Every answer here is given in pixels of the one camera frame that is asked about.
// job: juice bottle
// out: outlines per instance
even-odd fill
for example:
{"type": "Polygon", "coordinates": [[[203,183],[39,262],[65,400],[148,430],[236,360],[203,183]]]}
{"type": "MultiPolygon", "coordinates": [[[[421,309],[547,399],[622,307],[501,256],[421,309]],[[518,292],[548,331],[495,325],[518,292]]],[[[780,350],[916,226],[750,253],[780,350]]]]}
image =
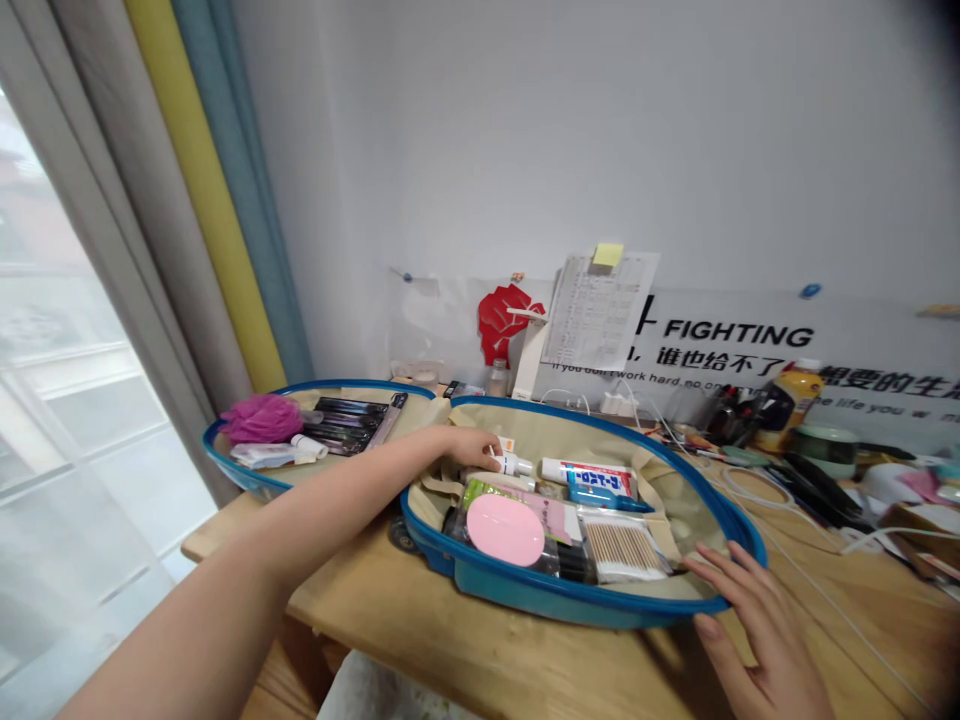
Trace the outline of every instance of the juice bottle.
{"type": "Polygon", "coordinates": [[[767,385],[769,399],[754,439],[757,447],[773,453],[786,450],[792,430],[803,422],[823,391],[823,378],[817,375],[821,367],[819,360],[800,358],[767,385]]]}

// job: pink bath sponge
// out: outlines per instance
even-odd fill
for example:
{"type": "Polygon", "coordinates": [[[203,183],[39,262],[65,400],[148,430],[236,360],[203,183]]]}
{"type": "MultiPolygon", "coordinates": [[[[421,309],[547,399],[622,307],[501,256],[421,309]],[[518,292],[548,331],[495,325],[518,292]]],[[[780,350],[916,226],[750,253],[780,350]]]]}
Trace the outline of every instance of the pink bath sponge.
{"type": "Polygon", "coordinates": [[[286,442],[303,430],[300,406],[282,395],[251,395],[220,417],[227,421],[223,432],[234,445],[286,442]]]}

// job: white wall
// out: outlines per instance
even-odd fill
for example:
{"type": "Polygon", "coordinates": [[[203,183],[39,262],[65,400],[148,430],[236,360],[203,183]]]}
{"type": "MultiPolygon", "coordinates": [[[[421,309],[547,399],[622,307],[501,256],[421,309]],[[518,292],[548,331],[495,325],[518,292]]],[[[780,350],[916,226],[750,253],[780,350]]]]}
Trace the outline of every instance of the white wall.
{"type": "Polygon", "coordinates": [[[318,377],[387,365],[382,0],[235,0],[318,377]]]}
{"type": "Polygon", "coordinates": [[[960,123],[912,5],[235,0],[318,374],[383,373],[387,265],[549,277],[603,236],[660,287],[956,302],[960,123]]]}

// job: pink compact mirror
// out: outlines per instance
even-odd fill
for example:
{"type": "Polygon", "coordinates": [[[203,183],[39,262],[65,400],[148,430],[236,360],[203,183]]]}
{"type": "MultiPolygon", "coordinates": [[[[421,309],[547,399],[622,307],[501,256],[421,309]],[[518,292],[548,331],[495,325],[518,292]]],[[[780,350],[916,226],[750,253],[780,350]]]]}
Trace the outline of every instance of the pink compact mirror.
{"type": "Polygon", "coordinates": [[[543,524],[521,502],[502,495],[481,495],[467,510],[470,541],[482,553],[529,567],[543,554],[543,524]]]}

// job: red fist sign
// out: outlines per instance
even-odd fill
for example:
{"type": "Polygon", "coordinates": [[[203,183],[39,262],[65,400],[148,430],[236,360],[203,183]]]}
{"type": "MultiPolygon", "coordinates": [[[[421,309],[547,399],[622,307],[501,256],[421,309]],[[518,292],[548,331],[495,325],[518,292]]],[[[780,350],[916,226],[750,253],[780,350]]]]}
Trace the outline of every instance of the red fist sign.
{"type": "Polygon", "coordinates": [[[507,308],[544,314],[543,305],[541,303],[531,305],[531,299],[523,290],[511,284],[507,287],[498,287],[480,301],[477,307],[480,347],[483,348],[487,365],[493,365],[494,360],[503,358],[507,361],[507,367],[510,367],[510,358],[507,355],[510,338],[523,330],[529,320],[508,313],[507,308]]]}

